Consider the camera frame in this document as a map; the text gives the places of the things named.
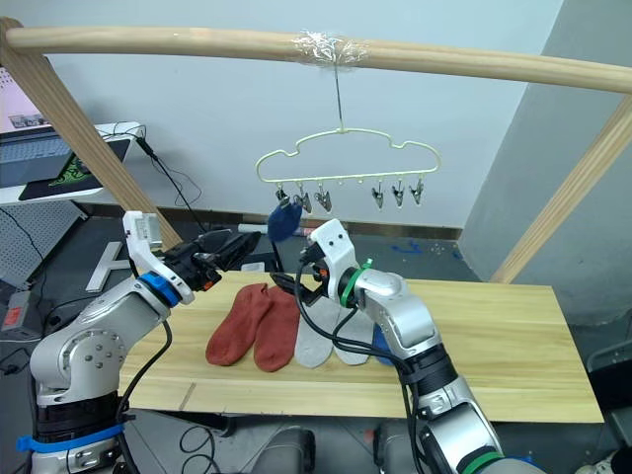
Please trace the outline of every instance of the wooden frame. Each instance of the wooden frame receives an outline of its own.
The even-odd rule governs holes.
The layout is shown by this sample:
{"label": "wooden frame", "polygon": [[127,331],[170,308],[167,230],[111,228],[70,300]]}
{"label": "wooden frame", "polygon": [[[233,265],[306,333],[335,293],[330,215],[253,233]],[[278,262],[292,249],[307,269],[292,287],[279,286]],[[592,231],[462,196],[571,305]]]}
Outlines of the wooden frame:
{"label": "wooden frame", "polygon": [[[42,54],[180,54],[274,61],[307,58],[296,34],[205,28],[22,28],[0,19],[0,62],[125,209],[157,212],[165,245],[180,238],[88,122]],[[356,67],[506,79],[632,94],[632,68],[534,54],[396,41],[348,39],[366,51]],[[512,282],[632,139],[626,96],[584,157],[515,244],[492,281]]]}

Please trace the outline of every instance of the gray sock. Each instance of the gray sock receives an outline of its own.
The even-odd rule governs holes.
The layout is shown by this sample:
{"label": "gray sock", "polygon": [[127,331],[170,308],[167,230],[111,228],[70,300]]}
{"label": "gray sock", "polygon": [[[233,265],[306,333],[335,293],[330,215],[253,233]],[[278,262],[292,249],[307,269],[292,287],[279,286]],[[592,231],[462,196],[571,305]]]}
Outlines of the gray sock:
{"label": "gray sock", "polygon": [[[351,309],[342,308],[338,322],[342,321],[349,313]],[[353,339],[355,341],[361,341],[363,343],[371,344],[373,342],[373,321],[361,311],[358,311],[349,322],[343,326],[338,336],[341,338]],[[341,349],[335,348],[336,354],[340,360],[348,365],[359,365],[365,363],[368,359],[368,355],[348,353]]]}
{"label": "gray sock", "polygon": [[[331,334],[338,321],[341,307],[331,299],[321,297],[311,307],[305,306],[305,310],[316,326]],[[323,338],[310,328],[305,318],[300,318],[294,346],[294,358],[298,363],[308,368],[317,367],[329,358],[333,346],[329,339]]]}

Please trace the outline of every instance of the gray wall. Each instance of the gray wall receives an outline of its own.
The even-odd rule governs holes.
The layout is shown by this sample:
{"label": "gray wall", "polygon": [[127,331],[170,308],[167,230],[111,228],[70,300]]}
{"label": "gray wall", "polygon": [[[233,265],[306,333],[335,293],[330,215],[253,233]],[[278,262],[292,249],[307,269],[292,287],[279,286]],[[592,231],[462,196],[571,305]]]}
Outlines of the gray wall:
{"label": "gray wall", "polygon": [[[632,2],[567,0],[543,54],[632,66]],[[460,240],[488,279],[555,193],[621,100],[529,85]],[[570,323],[632,307],[632,147],[619,157],[516,279],[553,285]]]}

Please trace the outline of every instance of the blue ring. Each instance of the blue ring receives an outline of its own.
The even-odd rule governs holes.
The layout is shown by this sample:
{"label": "blue ring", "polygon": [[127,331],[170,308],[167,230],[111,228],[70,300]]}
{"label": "blue ring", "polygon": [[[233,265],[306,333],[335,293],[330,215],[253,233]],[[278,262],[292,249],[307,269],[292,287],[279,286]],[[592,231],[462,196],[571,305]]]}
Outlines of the blue ring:
{"label": "blue ring", "polygon": [[181,299],[180,295],[176,293],[173,286],[162,276],[150,272],[139,276],[138,279],[162,294],[172,308],[176,306]]}
{"label": "blue ring", "polygon": [[110,437],[114,437],[123,432],[122,425],[114,425],[113,427],[106,428],[100,432],[87,434],[85,436],[76,437],[68,441],[59,442],[39,442],[35,441],[30,436],[22,436],[18,438],[17,449],[19,451],[35,451],[35,452],[57,452],[57,451],[69,451],[75,447],[85,446],[86,444],[92,444],[93,442],[103,441]]}

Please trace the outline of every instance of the robotic arm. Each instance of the robotic arm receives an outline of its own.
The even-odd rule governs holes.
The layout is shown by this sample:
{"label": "robotic arm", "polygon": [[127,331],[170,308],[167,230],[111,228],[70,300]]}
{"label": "robotic arm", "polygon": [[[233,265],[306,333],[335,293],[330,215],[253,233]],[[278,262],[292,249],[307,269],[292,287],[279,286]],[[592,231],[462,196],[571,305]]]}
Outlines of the robotic arm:
{"label": "robotic arm", "polygon": [[30,450],[32,472],[133,472],[124,459],[119,370],[129,350],[163,323],[176,304],[191,303],[256,247],[259,232],[228,244],[229,231],[200,235],[164,254],[153,214],[123,218],[132,260],[147,273],[127,279],[89,304],[67,327],[47,336],[31,357],[37,429],[18,446]]}
{"label": "robotic arm", "polygon": [[542,474],[528,463],[503,457],[494,429],[452,365],[428,308],[403,278],[371,269],[371,261],[359,266],[337,219],[317,228],[308,242],[297,275],[311,266],[319,288],[310,291],[282,275],[275,276],[276,283],[291,292],[298,288],[299,308],[307,319],[303,301],[311,305],[326,296],[363,311],[381,328],[391,353],[403,362],[400,380],[412,394],[411,416],[426,422],[412,444],[424,472]]}

